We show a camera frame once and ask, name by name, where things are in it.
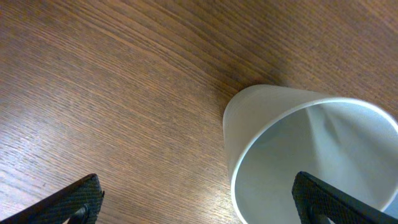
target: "white paper cup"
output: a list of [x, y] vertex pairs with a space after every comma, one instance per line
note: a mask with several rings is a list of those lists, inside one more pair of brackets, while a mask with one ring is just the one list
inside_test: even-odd
[[384, 210], [397, 194], [398, 125], [370, 103], [255, 85], [223, 118], [233, 206], [243, 223], [300, 223], [299, 171]]

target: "wooden table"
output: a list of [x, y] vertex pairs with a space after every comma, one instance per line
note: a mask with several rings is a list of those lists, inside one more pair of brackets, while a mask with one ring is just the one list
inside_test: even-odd
[[1, 1], [0, 220], [89, 173], [98, 223], [239, 223], [223, 110], [239, 90], [398, 117], [397, 1]]

